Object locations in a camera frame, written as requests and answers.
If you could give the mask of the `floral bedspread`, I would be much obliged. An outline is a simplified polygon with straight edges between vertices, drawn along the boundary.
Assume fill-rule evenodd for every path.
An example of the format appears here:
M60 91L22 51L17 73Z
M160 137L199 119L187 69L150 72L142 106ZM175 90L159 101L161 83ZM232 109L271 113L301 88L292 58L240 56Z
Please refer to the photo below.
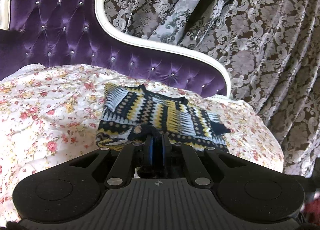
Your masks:
M232 155L283 170L279 143L244 101L203 98L84 64L54 68L32 64L1 81L1 225L18 219L12 192L22 179L96 149L104 86L109 82L129 87L144 84L154 93L187 98L218 114L231 130L225 140Z

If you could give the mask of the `yellow black patterned knit sweater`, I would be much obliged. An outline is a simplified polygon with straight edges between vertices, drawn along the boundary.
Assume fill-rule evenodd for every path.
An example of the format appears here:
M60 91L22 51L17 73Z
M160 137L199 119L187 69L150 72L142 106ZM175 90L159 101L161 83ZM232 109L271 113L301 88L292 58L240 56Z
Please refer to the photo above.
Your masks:
M213 147L227 151L223 136L230 133L217 114L185 98L148 91L144 85L121 87L105 84L105 101L95 143L121 150L128 143L144 143L147 136L192 146L197 151Z

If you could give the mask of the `brown silver damask curtain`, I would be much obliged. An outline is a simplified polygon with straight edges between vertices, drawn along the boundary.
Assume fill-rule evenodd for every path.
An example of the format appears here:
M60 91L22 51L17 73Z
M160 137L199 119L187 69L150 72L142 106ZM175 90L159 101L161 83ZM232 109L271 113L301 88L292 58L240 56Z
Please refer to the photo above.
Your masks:
M231 96L250 104L310 176L319 157L319 0L105 0L120 31L219 61Z

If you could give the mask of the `purple tufted velvet headboard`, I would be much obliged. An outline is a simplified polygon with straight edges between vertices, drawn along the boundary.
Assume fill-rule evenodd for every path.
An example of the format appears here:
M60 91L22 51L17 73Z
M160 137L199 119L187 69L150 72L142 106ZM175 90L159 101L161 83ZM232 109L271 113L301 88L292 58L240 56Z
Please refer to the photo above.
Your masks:
M1 0L1 77L28 64L89 64L202 97L229 96L231 79L215 59L117 30L105 0Z

